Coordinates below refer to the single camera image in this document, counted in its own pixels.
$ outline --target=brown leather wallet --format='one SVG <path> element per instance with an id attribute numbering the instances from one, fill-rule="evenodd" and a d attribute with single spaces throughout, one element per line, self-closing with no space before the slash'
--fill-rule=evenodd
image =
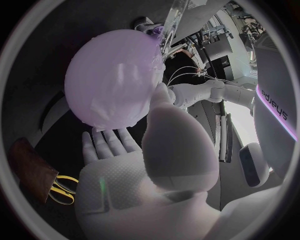
<path id="1" fill-rule="evenodd" d="M 20 182 L 37 199 L 45 203 L 59 172 L 39 156 L 25 137 L 13 143 L 7 158 Z"/>

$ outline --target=balloon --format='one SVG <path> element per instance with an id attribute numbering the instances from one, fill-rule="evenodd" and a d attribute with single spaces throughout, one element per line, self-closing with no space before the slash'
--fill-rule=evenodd
<path id="1" fill-rule="evenodd" d="M 149 111 L 165 65 L 159 37 L 122 29 L 87 42 L 65 75 L 70 109 L 98 131 L 134 126 Z"/>

